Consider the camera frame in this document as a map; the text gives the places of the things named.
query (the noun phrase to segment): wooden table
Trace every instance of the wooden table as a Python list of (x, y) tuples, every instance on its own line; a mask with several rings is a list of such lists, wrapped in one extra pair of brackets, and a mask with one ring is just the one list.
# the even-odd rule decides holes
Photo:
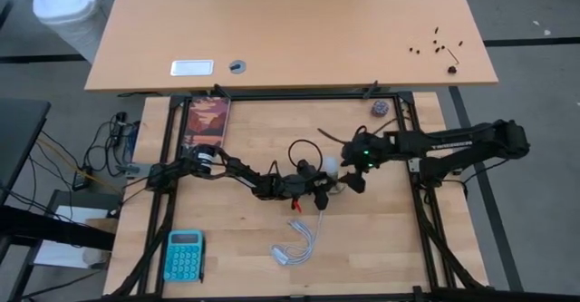
[[(444, 130), (437, 95), (414, 96), (421, 128), (426, 132)], [(159, 160), (168, 104), (169, 98), (146, 101), (136, 162)], [(282, 174), (288, 174), (294, 170), (286, 149), (296, 139), (314, 141), (324, 155), (339, 157), (341, 146), (319, 134), (317, 127), (348, 139), (361, 124), (374, 129), (393, 117), (393, 108), (385, 118), (372, 117), (371, 104), (372, 100), (233, 102), (224, 148), (257, 171), (267, 171), (272, 160), (278, 160)], [(174, 124), (177, 130), (179, 122)], [(397, 130), (397, 126), (394, 123), (387, 129)], [(317, 155), (308, 145), (296, 145), (293, 157), (317, 163)], [(366, 179), (363, 194), (347, 188), (331, 197), (314, 254), (296, 267), (278, 266), (269, 256), (270, 245), (301, 240), (286, 224), (298, 216), (290, 210), (288, 201), (257, 200), (248, 188), (231, 179), (181, 179), (173, 228), (205, 231), (206, 279), (203, 284), (166, 283), (163, 296), (401, 293), (410, 292), (414, 285), (429, 290), (405, 164), (387, 162), (367, 174)], [(141, 188), (141, 183), (129, 187), (126, 197)], [(485, 283), (478, 242), (460, 185), (446, 182), (436, 192), (449, 247), (474, 278)], [(105, 293), (125, 279), (140, 257), (151, 201), (150, 192), (141, 193), (123, 207)], [(313, 227), (317, 210), (312, 197), (303, 198), (301, 205), (304, 214), (300, 218)], [(154, 275), (157, 260), (152, 265)]]
[[(447, 72), (457, 63), (450, 52), (459, 60), (455, 75)], [(176, 60), (213, 60), (213, 73), (171, 76)], [(246, 62), (243, 73), (230, 72), (235, 60)], [(85, 89), (334, 88), (375, 81), (461, 85), (498, 78), (466, 0), (115, 0)]]

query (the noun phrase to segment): calculator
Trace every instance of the calculator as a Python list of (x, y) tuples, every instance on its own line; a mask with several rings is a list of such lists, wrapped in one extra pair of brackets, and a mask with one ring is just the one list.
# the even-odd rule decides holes
[(204, 237), (200, 230), (172, 230), (165, 256), (166, 281), (203, 280)]

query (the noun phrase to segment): book cover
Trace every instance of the book cover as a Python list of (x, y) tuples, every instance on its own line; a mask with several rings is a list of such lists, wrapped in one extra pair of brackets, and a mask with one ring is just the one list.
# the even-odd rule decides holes
[(222, 97), (193, 97), (189, 106), (183, 148), (188, 150), (200, 143), (221, 147), (227, 127), (231, 101)]

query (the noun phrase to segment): purple ball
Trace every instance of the purple ball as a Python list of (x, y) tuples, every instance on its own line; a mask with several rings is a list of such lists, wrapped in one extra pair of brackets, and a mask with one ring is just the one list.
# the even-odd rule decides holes
[(376, 101), (372, 105), (371, 114), (373, 116), (382, 117), (389, 112), (389, 104), (386, 101)]

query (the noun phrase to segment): trash can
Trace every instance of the trash can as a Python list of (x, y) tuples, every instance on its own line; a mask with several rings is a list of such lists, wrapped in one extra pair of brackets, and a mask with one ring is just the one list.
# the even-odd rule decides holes
[(89, 63), (99, 48), (107, 19), (101, 0), (34, 0), (34, 14)]

